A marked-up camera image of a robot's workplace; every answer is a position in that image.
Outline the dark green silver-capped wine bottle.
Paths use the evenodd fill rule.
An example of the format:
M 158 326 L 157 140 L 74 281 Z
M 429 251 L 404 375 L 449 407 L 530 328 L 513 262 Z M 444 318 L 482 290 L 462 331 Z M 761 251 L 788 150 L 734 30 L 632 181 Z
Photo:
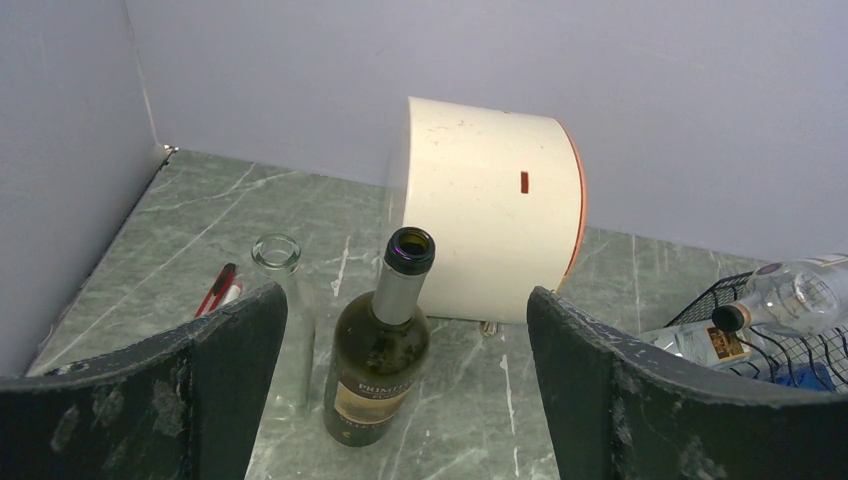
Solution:
M 348 447 L 382 438 L 415 383 L 430 328 L 417 305 L 436 256 L 434 239 L 402 227 L 388 239 L 378 284 L 338 317 L 323 397 L 328 433 Z

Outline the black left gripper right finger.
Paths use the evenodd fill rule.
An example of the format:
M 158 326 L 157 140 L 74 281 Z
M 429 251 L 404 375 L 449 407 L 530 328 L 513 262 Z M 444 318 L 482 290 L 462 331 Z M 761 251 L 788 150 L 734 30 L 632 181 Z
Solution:
M 721 373 L 538 287 L 529 339 L 563 479 L 843 479 L 847 397 Z

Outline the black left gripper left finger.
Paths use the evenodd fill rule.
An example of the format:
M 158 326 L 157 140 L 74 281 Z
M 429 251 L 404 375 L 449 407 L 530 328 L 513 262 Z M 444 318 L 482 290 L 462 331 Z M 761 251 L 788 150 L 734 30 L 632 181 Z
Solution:
M 1 382 L 5 479 L 241 479 L 284 335 L 275 283 L 125 348 Z

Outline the clear tall glass bottle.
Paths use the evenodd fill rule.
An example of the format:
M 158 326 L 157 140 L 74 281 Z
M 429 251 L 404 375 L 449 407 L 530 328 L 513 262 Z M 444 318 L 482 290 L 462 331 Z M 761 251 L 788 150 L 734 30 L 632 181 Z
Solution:
M 285 295 L 284 335 L 268 403 L 304 416 L 310 408 L 316 319 L 300 274 L 301 246 L 287 234 L 265 234 L 254 242 L 250 259 L 251 287 L 275 283 Z

